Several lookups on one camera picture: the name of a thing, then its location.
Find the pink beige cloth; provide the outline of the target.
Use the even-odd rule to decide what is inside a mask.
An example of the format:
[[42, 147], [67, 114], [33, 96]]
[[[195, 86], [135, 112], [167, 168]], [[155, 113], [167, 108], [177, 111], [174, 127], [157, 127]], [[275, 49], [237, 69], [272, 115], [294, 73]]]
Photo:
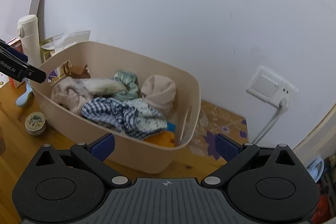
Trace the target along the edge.
[[81, 115], [83, 106], [93, 99], [82, 79], [67, 77], [52, 89], [50, 99], [70, 112]]
[[142, 99], [163, 115], [168, 115], [173, 108], [177, 88], [169, 77], [152, 75], [141, 87]]

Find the blue hair brush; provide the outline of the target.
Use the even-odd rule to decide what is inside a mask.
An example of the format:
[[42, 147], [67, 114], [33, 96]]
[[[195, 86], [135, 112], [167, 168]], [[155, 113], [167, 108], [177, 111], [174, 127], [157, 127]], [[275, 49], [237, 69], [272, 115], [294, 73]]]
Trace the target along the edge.
[[18, 97], [18, 99], [16, 100], [15, 104], [18, 107], [23, 107], [26, 105], [26, 103], [28, 102], [30, 95], [33, 93], [33, 89], [31, 87], [31, 85], [29, 83], [26, 83], [26, 91]]

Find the small yellow green box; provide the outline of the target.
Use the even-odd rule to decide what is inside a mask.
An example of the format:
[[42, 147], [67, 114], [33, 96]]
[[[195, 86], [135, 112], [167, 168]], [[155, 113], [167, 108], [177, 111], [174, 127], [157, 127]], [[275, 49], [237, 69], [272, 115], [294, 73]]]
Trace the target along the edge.
[[41, 59], [42, 62], [44, 63], [55, 54], [54, 41], [51, 39], [41, 42], [40, 50], [41, 50]]

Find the blue checkered cloth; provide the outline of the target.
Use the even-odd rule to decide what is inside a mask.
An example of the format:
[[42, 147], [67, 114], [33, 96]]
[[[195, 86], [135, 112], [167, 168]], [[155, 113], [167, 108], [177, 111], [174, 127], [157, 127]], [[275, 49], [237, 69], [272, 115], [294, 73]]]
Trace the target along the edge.
[[166, 117], [140, 98], [121, 102], [114, 98], [97, 97], [83, 106], [81, 114], [100, 126], [139, 140], [157, 135], [167, 128]]

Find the white fluffy plush toy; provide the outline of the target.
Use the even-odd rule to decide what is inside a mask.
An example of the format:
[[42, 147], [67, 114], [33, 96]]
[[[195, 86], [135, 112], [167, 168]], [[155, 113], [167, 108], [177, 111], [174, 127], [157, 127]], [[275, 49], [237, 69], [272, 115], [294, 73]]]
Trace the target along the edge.
[[85, 88], [93, 94], [110, 95], [126, 90], [125, 85], [114, 79], [82, 79]]

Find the beige plastic storage bin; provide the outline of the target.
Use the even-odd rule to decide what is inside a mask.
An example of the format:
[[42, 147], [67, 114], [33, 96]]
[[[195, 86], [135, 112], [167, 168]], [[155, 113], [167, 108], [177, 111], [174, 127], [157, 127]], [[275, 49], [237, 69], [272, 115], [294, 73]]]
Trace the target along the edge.
[[169, 64], [97, 42], [79, 42], [52, 56], [39, 68], [50, 74], [69, 61], [82, 68], [88, 65], [94, 78], [111, 78], [121, 69], [133, 72], [138, 83], [152, 75], [166, 76], [177, 86], [177, 96], [167, 120], [176, 126], [175, 147], [162, 147], [126, 136], [82, 118], [50, 100], [52, 85], [32, 83], [36, 101], [50, 126], [74, 142], [90, 143], [106, 133], [115, 139], [111, 161], [148, 174], [165, 170], [180, 149], [193, 138], [201, 109], [201, 92], [197, 79], [191, 74]]

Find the purple floral table mat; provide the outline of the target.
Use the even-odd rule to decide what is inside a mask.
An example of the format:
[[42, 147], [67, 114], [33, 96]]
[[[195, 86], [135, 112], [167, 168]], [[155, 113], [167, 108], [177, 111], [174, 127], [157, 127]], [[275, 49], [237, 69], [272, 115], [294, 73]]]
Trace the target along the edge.
[[243, 144], [248, 141], [247, 120], [217, 105], [202, 101], [197, 127], [189, 143], [191, 153], [214, 161], [223, 161], [215, 149], [215, 137], [219, 134]]

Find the small brown hair clip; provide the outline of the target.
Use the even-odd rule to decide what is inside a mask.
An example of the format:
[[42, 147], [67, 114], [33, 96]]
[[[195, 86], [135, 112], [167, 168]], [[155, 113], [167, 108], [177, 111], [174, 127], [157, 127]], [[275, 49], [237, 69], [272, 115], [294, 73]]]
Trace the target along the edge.
[[71, 65], [69, 61], [63, 64], [63, 71], [67, 77], [71, 77], [73, 79], [89, 79], [91, 77], [88, 65], [84, 65], [84, 67], [79, 67], [75, 65]]

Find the green checkered cloth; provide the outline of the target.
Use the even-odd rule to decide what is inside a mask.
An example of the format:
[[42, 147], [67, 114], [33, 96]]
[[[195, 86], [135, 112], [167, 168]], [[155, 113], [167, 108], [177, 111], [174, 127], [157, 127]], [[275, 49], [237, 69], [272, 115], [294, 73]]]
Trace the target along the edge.
[[138, 80], [136, 74], [127, 71], [116, 71], [114, 79], [121, 82], [126, 89], [113, 95], [114, 99], [121, 102], [135, 100], [138, 98]]

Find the wall socket with switch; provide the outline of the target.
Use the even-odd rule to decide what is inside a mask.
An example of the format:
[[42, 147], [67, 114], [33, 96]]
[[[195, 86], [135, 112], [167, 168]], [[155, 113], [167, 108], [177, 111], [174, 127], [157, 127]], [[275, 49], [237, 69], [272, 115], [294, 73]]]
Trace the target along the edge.
[[295, 100], [299, 90], [283, 77], [260, 65], [247, 88], [247, 93], [276, 107], [285, 98], [287, 103]]

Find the white thermos bottle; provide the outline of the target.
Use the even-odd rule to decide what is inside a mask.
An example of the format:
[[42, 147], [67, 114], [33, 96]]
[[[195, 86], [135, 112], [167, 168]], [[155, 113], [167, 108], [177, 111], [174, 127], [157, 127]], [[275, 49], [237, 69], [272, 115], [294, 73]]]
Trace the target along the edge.
[[28, 63], [34, 67], [42, 64], [39, 45], [38, 18], [36, 15], [27, 15], [18, 20], [17, 35], [21, 40], [24, 54], [28, 57]]

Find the round decorated tin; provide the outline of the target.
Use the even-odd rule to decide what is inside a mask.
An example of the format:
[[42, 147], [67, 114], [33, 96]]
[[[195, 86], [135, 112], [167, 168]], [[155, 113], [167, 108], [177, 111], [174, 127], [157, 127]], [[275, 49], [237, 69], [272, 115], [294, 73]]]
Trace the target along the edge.
[[47, 128], [45, 116], [41, 112], [33, 112], [25, 120], [26, 132], [32, 136], [44, 134]]

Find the lilac headboard panel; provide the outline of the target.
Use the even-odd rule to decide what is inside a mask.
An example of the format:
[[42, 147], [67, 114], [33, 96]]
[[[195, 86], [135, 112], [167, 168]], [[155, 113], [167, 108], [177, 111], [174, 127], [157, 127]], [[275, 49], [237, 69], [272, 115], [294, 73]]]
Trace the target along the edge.
[[37, 15], [40, 0], [0, 0], [0, 35], [5, 42], [17, 37], [17, 22], [26, 15]]

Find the tissue pack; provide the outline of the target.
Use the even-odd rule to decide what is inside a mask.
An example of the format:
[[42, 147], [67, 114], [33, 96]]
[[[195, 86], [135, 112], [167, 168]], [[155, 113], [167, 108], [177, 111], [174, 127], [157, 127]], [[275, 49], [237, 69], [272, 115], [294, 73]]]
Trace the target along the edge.
[[59, 53], [76, 43], [88, 41], [90, 34], [90, 30], [62, 33], [45, 40], [41, 45], [41, 50], [55, 51], [55, 53]]

